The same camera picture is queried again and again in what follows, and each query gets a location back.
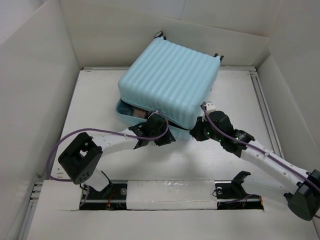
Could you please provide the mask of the light blue hard suitcase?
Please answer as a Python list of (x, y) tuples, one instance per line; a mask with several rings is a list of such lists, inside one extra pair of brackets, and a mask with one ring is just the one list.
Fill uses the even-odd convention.
[(118, 81), (115, 111), (119, 120), (133, 126), (144, 122), (136, 110), (159, 110), (168, 119), (173, 136), (189, 140), (223, 58), (172, 43), (158, 32)]

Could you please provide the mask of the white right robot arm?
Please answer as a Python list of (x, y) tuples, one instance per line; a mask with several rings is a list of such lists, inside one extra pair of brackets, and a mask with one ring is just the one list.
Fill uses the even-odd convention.
[(280, 182), (286, 189), (283, 194), (288, 208), (299, 218), (310, 221), (320, 209), (320, 172), (308, 172), (290, 165), (281, 157), (267, 151), (249, 133), (233, 128), (223, 112), (202, 106), (203, 117), (197, 119), (190, 135), (197, 141), (215, 140), (235, 156), (259, 167)]

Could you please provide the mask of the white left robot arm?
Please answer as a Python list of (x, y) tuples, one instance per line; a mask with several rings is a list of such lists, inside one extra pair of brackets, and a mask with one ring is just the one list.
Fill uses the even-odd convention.
[(113, 183), (97, 170), (101, 158), (125, 150), (136, 150), (154, 142), (158, 147), (175, 142), (168, 121), (153, 113), (145, 122), (107, 135), (92, 137), (79, 133), (58, 157), (58, 162), (75, 185), (85, 185), (88, 193), (106, 199)]

